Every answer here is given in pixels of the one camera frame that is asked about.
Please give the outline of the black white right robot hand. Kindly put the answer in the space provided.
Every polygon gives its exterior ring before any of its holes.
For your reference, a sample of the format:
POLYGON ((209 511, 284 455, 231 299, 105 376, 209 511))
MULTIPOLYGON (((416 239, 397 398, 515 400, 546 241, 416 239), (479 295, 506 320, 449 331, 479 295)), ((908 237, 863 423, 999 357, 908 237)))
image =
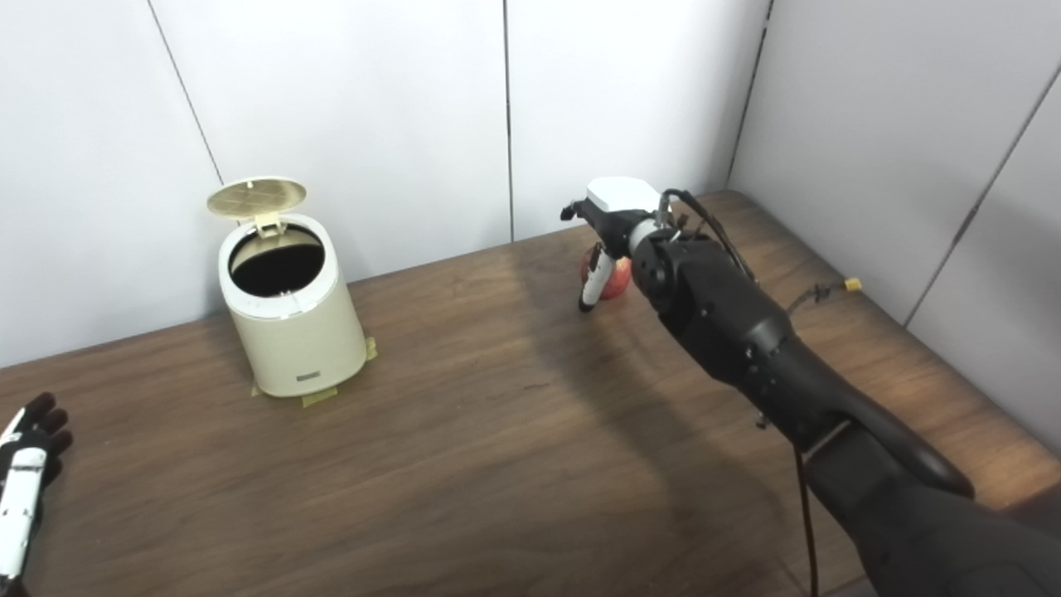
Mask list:
POLYGON ((586 197, 561 209, 560 220, 584 220, 598 242, 591 249, 579 310, 594 310, 618 261, 634 254, 637 246, 668 224, 669 201, 651 185, 632 177, 598 177, 589 182, 586 197))

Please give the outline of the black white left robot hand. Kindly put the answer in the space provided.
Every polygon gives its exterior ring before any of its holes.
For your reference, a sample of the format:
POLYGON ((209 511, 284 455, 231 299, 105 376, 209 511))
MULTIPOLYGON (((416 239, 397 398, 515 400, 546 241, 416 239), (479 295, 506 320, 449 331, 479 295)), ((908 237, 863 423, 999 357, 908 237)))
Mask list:
POLYGON ((44 495, 73 444, 68 412, 44 392, 10 419, 1 439, 1 595, 27 596, 23 574, 31 541, 41 528, 44 495))

